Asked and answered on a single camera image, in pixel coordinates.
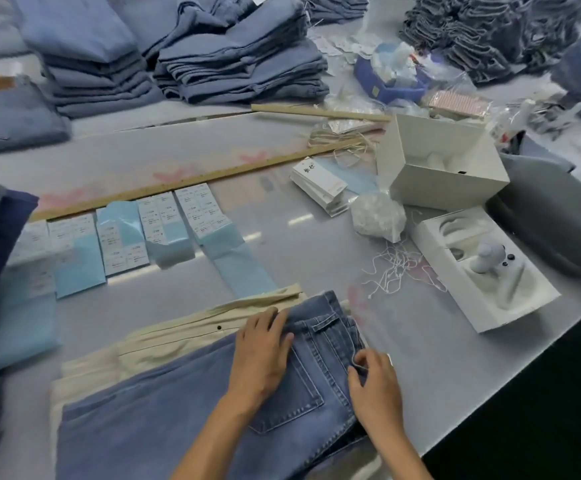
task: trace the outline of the white table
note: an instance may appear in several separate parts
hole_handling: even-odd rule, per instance
[[[408,2],[373,0],[368,20],[353,25],[367,23],[380,34],[394,35],[404,4]],[[238,118],[247,121],[244,116]],[[0,180],[7,183],[17,172],[39,164],[24,153],[20,161],[0,156]],[[373,256],[384,249],[382,242],[356,234],[348,213],[328,218],[288,180],[287,166],[220,181],[211,188],[226,199],[232,194],[236,201],[239,197],[227,214],[280,286],[300,282],[309,294],[333,289],[344,299],[348,288],[360,282],[361,268],[372,267]],[[532,315],[481,335],[449,294],[422,282],[404,279],[398,293],[377,295],[374,304],[381,310],[390,336],[389,352],[404,393],[406,428],[421,454],[581,319],[581,280],[561,276],[538,258],[533,261],[563,296]],[[142,326],[232,298],[212,263],[197,252],[194,259],[167,271],[145,267],[60,300],[57,319],[62,348],[8,373],[0,479],[53,478],[48,453],[48,387],[58,377],[61,362],[110,345]],[[358,458],[345,459],[337,473],[329,470],[319,478],[349,479],[369,458],[372,450],[366,449]]]

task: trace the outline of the person's left hand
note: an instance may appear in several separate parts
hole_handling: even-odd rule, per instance
[[[271,307],[248,318],[235,337],[235,356],[226,395],[251,413],[277,389],[286,372],[294,336],[288,333],[281,339],[288,310],[275,314],[277,308]]]

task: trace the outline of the open cardboard box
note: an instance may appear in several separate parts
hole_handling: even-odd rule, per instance
[[[456,222],[453,227],[446,226],[444,232],[440,230],[440,226],[453,220]],[[481,207],[422,221],[415,226],[411,237],[478,332],[517,320],[560,295]],[[507,309],[496,304],[499,279],[494,274],[479,274],[470,269],[470,260],[477,255],[482,241],[499,242],[507,253],[526,261]]]
[[[396,114],[375,156],[379,188],[404,204],[468,209],[510,183],[481,124]]]

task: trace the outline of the wooden stick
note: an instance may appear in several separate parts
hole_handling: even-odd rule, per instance
[[[129,190],[126,192],[121,192],[112,195],[106,195],[105,197],[100,197],[85,202],[79,202],[69,207],[64,207],[62,209],[47,209],[39,210],[34,212],[30,217],[30,222],[56,219],[58,217],[71,216],[73,214],[80,214],[83,212],[88,212],[90,210],[99,209],[100,207],[105,207],[116,200],[137,200],[143,197],[150,197],[151,195],[161,194],[164,192],[169,192],[171,190],[181,189],[183,187],[189,187],[190,185],[201,184],[203,182],[211,182],[213,180],[218,180],[220,178],[232,177],[233,175],[240,175],[242,173],[247,173],[249,171],[257,170],[260,168],[266,168],[270,166],[280,165],[282,163],[287,163],[295,160],[302,160],[306,157],[312,155],[318,155],[319,153],[332,152],[334,150],[340,150],[342,148],[348,148],[349,146],[354,146],[363,141],[363,138],[356,137],[345,139],[342,141],[337,141],[330,144],[321,144],[314,146],[312,148],[307,148],[300,152],[288,153],[286,155],[280,155],[278,157],[269,158],[267,160],[262,160],[255,163],[244,163],[229,168],[222,168],[220,170],[214,170],[208,173],[203,173],[201,175],[194,175],[192,177],[183,178],[177,182],[170,182],[168,184],[155,184],[149,185],[147,187],[140,187],[138,189]]]
[[[364,112],[329,111],[310,106],[286,106],[284,104],[251,104],[251,109],[258,112],[278,112],[281,114],[302,114],[303,116],[325,116],[344,120],[368,120],[389,123],[389,114],[368,114]]]

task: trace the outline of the hand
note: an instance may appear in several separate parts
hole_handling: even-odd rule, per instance
[[[354,367],[348,368],[348,386],[355,415],[375,445],[390,435],[405,435],[402,393],[388,355],[362,349],[354,361],[368,368],[364,386]]]
[[[235,356],[226,395],[252,414],[279,386],[294,338],[288,333],[281,340],[288,310],[275,314],[277,308],[271,307],[253,315],[235,337]]]

